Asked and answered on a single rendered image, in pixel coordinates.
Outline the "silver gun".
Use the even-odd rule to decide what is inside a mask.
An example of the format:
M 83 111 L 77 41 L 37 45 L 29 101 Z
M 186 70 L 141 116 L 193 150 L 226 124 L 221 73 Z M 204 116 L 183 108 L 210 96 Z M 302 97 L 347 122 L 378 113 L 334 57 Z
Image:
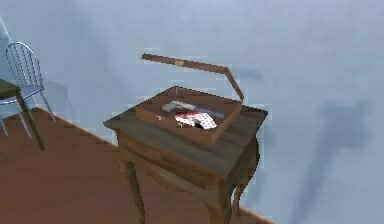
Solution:
M 184 103 L 181 101 L 171 101 L 171 102 L 163 105 L 162 109 L 166 112 L 170 112 L 173 109 L 187 109 L 187 110 L 191 110 L 191 111 L 207 113 L 210 116 L 214 116 L 214 117 L 221 118 L 221 119 L 224 118 L 224 115 L 222 113 L 215 112 L 215 111 L 212 111 L 209 109 L 200 108 L 196 105 Z

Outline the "red and white patterned cloth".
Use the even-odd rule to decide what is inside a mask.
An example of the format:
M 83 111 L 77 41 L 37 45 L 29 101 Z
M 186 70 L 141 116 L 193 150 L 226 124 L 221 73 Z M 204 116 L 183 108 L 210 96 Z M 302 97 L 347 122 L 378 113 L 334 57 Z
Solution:
M 217 127 L 213 118 L 207 113 L 202 112 L 176 114 L 175 120 L 179 123 L 187 124 L 193 127 L 201 126 L 205 130 Z

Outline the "white spindle-back chair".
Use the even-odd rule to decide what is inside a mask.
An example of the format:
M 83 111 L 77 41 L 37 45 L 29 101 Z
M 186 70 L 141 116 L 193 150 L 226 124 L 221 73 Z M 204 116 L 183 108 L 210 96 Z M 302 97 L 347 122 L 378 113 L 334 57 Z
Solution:
M 39 59 L 34 51 L 22 42 L 11 42 L 5 48 L 5 59 L 16 85 L 24 100 L 39 94 L 51 117 L 55 120 L 51 107 L 43 94 L 44 85 Z

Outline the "brown wooden side table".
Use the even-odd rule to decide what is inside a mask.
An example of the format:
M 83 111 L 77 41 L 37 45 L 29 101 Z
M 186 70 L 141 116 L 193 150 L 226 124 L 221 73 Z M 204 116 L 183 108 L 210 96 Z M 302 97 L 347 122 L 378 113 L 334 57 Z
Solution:
M 107 121 L 118 140 L 118 163 L 136 223 L 145 224 L 145 208 L 136 170 L 142 169 L 167 188 L 198 197 L 207 207 L 210 224 L 229 224 L 239 214 L 241 194 L 260 158 L 256 133 L 268 116 L 244 106 L 239 117 L 212 145 L 195 143 L 139 120 L 129 109 Z

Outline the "brown open briefcase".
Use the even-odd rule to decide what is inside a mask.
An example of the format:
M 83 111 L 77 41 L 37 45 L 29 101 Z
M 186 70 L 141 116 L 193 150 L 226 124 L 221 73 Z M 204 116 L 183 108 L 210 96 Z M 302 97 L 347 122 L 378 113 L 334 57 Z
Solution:
M 232 100 L 229 98 L 220 97 L 185 87 L 173 86 L 138 104 L 135 107 L 136 117 L 138 119 L 174 132 L 195 142 L 213 144 L 239 116 L 242 103 L 244 101 L 244 95 L 227 67 L 147 53 L 142 55 L 142 59 L 179 67 L 223 74 L 231 83 L 233 89 L 239 96 L 239 99 Z M 176 114 L 193 113 L 197 111 L 191 111 L 187 109 L 173 109 L 170 112 L 164 111 L 162 106 L 171 101 L 181 101 L 184 103 L 196 105 L 200 108 L 219 112 L 224 115 L 224 118 L 221 119 L 211 116 L 217 124 L 217 127 L 208 130 L 203 129 L 201 126 L 193 127 L 187 124 L 179 123 L 175 120 Z

